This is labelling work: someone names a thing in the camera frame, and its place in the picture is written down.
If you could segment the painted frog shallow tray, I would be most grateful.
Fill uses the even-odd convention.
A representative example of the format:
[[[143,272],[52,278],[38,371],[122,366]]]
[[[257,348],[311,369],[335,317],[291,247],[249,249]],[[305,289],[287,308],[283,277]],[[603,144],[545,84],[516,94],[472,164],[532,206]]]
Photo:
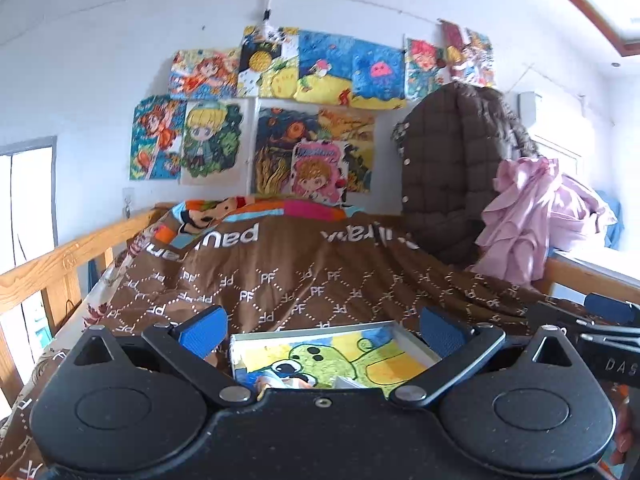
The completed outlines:
[[[375,388],[385,394],[440,361],[425,342],[395,322],[234,335],[234,379],[274,388]]]

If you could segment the colourful cartoon striped blanket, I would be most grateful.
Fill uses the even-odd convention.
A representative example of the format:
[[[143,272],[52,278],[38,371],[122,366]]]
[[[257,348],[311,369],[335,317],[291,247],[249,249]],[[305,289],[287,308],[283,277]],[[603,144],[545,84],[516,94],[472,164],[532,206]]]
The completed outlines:
[[[154,240],[182,249],[221,222],[238,222],[265,216],[337,221],[361,212],[357,206],[330,206],[300,198],[232,196],[225,200],[186,200],[173,206],[152,227]]]

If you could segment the brown PF patterned quilt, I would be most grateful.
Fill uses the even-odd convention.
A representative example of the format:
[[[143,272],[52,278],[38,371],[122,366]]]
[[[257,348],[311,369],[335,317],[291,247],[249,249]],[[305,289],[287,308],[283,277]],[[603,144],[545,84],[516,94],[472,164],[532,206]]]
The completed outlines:
[[[421,310],[435,306],[463,322],[525,335],[526,310],[540,298],[529,286],[448,266],[404,230],[368,214],[221,222],[180,249],[168,244],[168,224],[160,221],[106,270],[44,352],[2,428],[1,474],[35,479],[42,473],[28,426],[32,404],[96,324],[134,336],[219,306],[234,334],[380,321],[416,332]]]

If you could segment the pink crumpled garment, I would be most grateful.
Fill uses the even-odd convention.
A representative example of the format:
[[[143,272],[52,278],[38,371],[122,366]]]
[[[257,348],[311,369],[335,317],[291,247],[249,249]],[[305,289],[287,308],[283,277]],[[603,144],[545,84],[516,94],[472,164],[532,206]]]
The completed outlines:
[[[556,159],[504,160],[494,179],[497,196],[482,211],[474,273],[513,285],[544,277],[550,250],[602,247],[616,214],[593,189],[563,174]]]

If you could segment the brown puffer jacket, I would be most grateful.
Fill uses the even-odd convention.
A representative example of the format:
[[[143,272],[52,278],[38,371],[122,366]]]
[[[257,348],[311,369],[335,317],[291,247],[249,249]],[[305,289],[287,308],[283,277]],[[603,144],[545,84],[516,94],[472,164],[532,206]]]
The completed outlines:
[[[402,216],[412,238],[443,263],[475,262],[500,162],[536,158],[537,144],[501,92],[462,82],[429,94],[395,134]]]

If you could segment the blond boy green poster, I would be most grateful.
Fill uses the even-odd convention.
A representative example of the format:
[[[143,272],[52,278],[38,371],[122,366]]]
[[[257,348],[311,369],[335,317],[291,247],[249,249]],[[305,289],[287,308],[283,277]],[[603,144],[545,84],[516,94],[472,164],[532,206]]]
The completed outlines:
[[[242,180],[247,114],[247,102],[243,100],[186,103],[181,185],[229,186]]]

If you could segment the pink anime girl poster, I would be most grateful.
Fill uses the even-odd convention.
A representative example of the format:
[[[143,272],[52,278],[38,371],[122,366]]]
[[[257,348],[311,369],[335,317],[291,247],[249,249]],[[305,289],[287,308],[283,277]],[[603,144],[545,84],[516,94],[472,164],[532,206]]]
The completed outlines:
[[[327,140],[297,144],[291,164],[292,193],[330,206],[344,203],[348,185],[345,146]]]

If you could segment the orange-haired girl poster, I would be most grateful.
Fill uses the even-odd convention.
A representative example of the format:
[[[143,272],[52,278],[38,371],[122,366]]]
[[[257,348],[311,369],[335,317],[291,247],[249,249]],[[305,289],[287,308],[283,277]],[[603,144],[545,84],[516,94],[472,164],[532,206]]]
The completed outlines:
[[[134,181],[177,180],[186,101],[150,96],[134,109],[129,177]]]

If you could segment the redhead girl top poster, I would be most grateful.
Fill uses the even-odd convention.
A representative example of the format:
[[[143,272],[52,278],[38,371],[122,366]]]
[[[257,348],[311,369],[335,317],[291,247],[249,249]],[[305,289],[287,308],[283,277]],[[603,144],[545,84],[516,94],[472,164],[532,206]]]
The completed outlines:
[[[218,100],[235,97],[240,49],[188,49],[176,52],[168,92],[178,100]]]

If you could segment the pink jellyfish blue poster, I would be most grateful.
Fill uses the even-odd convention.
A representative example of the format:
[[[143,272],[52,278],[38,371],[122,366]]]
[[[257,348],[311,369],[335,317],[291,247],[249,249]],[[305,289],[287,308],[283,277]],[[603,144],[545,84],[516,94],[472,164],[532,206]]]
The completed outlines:
[[[363,110],[399,110],[406,106],[404,50],[355,41],[350,105]]]

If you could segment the red-haired girl green poster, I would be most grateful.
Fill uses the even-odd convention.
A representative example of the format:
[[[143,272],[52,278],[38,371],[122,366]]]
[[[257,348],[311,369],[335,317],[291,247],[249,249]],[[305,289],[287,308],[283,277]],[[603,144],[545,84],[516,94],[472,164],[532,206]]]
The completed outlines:
[[[449,81],[445,53],[421,39],[407,38],[405,45],[405,95],[421,101]]]

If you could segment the pink anime corner poster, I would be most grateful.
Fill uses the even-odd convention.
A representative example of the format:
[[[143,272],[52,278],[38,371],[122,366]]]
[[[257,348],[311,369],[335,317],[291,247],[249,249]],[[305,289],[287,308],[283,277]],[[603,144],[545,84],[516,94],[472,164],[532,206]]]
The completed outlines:
[[[495,85],[494,49],[489,38],[448,21],[441,21],[440,26],[451,79],[492,88]]]

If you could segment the yellow moon dark poster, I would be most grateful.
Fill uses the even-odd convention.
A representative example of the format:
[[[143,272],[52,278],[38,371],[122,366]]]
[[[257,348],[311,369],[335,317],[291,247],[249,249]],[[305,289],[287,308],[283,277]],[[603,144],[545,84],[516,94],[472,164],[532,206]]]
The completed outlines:
[[[299,71],[299,29],[247,26],[243,32],[236,96],[293,99]]]

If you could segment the blue sea yellow sand poster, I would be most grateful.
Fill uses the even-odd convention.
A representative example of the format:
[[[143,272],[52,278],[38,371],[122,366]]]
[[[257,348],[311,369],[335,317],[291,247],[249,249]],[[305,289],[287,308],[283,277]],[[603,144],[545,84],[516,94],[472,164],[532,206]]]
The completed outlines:
[[[294,99],[302,103],[349,106],[355,38],[301,29]]]

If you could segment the wooden bed rail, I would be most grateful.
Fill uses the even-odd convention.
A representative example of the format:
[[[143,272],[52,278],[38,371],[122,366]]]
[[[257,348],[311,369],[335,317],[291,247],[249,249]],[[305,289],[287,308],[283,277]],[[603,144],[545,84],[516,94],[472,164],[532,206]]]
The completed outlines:
[[[31,296],[42,299],[44,312],[54,339],[44,352],[49,359],[62,359],[84,331],[82,317],[87,313],[81,295],[79,268],[93,261],[108,281],[114,266],[114,248],[127,246],[149,226],[159,222],[170,211],[169,204],[158,204],[150,210],[119,220],[58,246],[52,252],[27,261],[1,275],[1,312],[16,309]]]

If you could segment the window with grey frame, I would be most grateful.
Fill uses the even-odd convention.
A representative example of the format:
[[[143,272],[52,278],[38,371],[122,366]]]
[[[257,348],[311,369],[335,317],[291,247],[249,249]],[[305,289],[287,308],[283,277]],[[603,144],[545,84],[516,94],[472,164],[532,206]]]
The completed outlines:
[[[1,148],[1,271],[52,252],[55,219],[54,136]]]

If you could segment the wall air conditioner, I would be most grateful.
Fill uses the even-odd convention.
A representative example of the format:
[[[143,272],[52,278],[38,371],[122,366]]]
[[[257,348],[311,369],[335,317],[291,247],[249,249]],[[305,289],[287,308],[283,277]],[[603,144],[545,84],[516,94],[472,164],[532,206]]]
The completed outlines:
[[[518,95],[518,116],[525,128],[530,128],[537,119],[537,93],[521,92]]]

